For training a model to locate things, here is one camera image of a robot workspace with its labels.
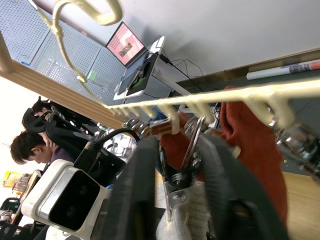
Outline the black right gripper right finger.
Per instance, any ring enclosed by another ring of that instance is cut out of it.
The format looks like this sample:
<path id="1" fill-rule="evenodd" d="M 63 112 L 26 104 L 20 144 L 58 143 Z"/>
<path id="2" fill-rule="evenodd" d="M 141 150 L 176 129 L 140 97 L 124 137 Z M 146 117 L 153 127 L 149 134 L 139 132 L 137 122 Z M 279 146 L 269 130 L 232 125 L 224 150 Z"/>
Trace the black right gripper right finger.
<path id="1" fill-rule="evenodd" d="M 209 211 L 218 240 L 286 240 L 287 230 L 258 179 L 218 137 L 198 138 Z"/>

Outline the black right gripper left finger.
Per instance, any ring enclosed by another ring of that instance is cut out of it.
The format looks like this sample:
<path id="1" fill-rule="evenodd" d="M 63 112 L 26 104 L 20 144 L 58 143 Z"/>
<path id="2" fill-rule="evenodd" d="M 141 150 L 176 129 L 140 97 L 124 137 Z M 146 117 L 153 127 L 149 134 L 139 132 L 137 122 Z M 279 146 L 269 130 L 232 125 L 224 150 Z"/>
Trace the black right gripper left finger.
<path id="1" fill-rule="evenodd" d="M 109 240 L 156 238 L 155 175 L 159 142 L 140 140 L 111 193 L 107 214 Z"/>

